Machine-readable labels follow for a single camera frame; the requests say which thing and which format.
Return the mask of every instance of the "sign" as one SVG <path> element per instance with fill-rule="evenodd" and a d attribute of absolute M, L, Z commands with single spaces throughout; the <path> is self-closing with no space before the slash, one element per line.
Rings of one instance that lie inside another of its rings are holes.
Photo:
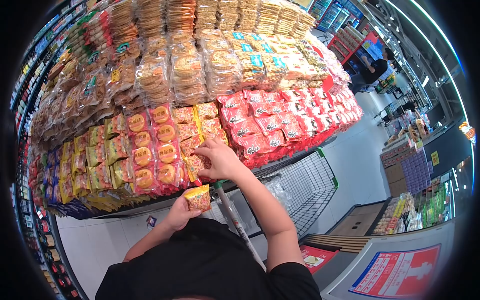
<path fill-rule="evenodd" d="M 307 10 L 311 3 L 310 0 L 294 0 L 293 2 L 300 4 L 303 10 Z"/>
<path fill-rule="evenodd" d="M 438 151 L 433 152 L 430 156 L 432 157 L 432 165 L 434 167 L 440 163 L 440 160 L 438 159 Z"/>
<path fill-rule="evenodd" d="M 331 252 L 305 245 L 300 246 L 300 251 L 303 256 L 305 266 L 308 268 L 311 274 L 323 267 L 338 252 L 338 250 Z"/>
<path fill-rule="evenodd" d="M 458 128 L 475 146 L 475 144 L 477 143 L 477 135 L 475 134 L 475 128 L 471 127 L 467 122 L 463 122 Z"/>
<path fill-rule="evenodd" d="M 416 149 L 420 149 L 420 148 L 422 148 L 422 147 L 423 147 L 423 141 L 422 141 L 422 140 L 420 140 L 420 141 L 418 141 L 418 142 L 415 143 L 415 148 L 416 148 Z"/>
<path fill-rule="evenodd" d="M 337 0 L 343 7 L 348 9 L 357 19 L 363 17 L 363 13 L 350 0 Z"/>
<path fill-rule="evenodd" d="M 449 179 L 450 179 L 450 172 L 442 175 L 442 176 L 440 177 L 440 182 L 441 182 L 441 183 L 444 183 L 445 181 L 447 181 L 447 180 L 449 180 Z"/>
<path fill-rule="evenodd" d="M 377 252 L 348 290 L 383 299 L 404 299 L 420 294 L 429 284 L 441 244 L 404 252 Z"/>

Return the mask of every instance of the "cardboard box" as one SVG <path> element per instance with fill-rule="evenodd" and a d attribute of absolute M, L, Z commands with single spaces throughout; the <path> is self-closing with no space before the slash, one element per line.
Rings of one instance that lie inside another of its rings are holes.
<path fill-rule="evenodd" d="M 385 175 L 387 176 L 388 183 L 393 183 L 404 178 L 403 169 L 401 164 L 394 164 L 385 169 Z"/>
<path fill-rule="evenodd" d="M 390 183 L 388 187 L 390 188 L 390 194 L 392 197 L 398 197 L 401 193 L 408 192 L 405 178 Z"/>
<path fill-rule="evenodd" d="M 415 150 L 415 143 L 409 138 L 407 134 L 404 134 L 401 138 L 393 141 L 387 147 L 382 149 L 380 154 L 380 160 L 384 161 L 386 159 L 392 158 L 396 155 L 401 154 L 404 151 Z"/>

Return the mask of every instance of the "price tag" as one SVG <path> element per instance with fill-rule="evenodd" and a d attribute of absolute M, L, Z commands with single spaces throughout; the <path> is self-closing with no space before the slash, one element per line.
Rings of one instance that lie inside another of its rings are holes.
<path fill-rule="evenodd" d="M 430 154 L 430 156 L 432 157 L 432 165 L 434 167 L 440 163 L 440 160 L 438 159 L 438 152 L 437 151 Z"/>
<path fill-rule="evenodd" d="M 112 82 L 117 82 L 118 80 L 120 80 L 120 71 L 116 69 L 112 71 Z"/>

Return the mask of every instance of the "man in black shirt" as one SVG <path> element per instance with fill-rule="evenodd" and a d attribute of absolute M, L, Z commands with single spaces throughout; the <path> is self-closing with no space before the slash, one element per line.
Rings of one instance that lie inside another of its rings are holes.
<path fill-rule="evenodd" d="M 368 62 L 365 56 L 362 56 L 361 59 L 365 62 L 367 67 L 361 69 L 360 74 L 356 74 L 351 77 L 352 83 L 350 84 L 350 90 L 352 90 L 352 93 L 356 94 L 367 84 L 372 84 L 375 82 L 375 80 L 382 76 L 382 74 L 387 70 L 388 61 L 394 58 L 395 55 L 389 48 L 385 48 L 382 59 L 378 59 L 371 64 Z"/>
<path fill-rule="evenodd" d="M 352 27 L 352 21 L 348 21 L 341 26 L 342 29 L 345 29 L 345 27 Z"/>
<path fill-rule="evenodd" d="M 227 225 L 196 218 L 201 211 L 189 209 L 182 195 L 122 263 L 108 268 L 95 299 L 321 300 L 280 202 L 219 139 L 205 140 L 195 153 L 212 161 L 199 176 L 229 179 L 248 199 L 267 239 L 267 271 L 241 237 Z"/>

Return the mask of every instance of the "hand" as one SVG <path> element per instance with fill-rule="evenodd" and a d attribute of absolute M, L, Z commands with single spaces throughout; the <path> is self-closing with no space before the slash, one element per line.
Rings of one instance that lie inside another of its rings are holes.
<path fill-rule="evenodd" d="M 171 230 L 178 231 L 183 229 L 188 220 L 202 214 L 200 209 L 188 210 L 187 199 L 183 195 L 191 189 L 185 190 L 183 194 L 175 200 L 167 217 L 163 220 Z"/>
<path fill-rule="evenodd" d="M 206 140 L 194 153 L 206 156 L 212 161 L 212 167 L 198 171 L 198 176 L 235 181 L 238 176 L 250 172 L 239 161 L 235 152 L 218 138 Z"/>

